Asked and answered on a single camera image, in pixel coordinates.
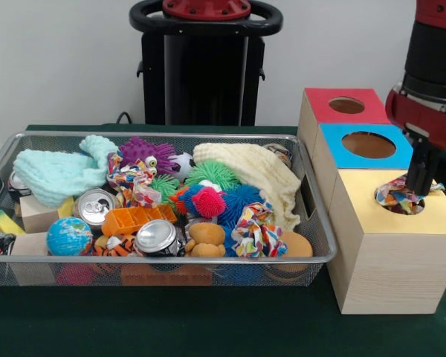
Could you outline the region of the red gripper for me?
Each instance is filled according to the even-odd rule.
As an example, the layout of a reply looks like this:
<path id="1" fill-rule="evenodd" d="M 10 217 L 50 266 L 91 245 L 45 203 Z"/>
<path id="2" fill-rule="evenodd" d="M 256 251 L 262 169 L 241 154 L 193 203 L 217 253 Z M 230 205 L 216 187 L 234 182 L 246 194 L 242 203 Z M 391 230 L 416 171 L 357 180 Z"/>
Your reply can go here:
<path id="1" fill-rule="evenodd" d="M 399 87 L 393 87 L 385 107 L 394 125 L 421 136 L 413 139 L 407 187 L 427 196 L 439 164 L 439 149 L 446 151 L 446 104 L 404 95 Z"/>

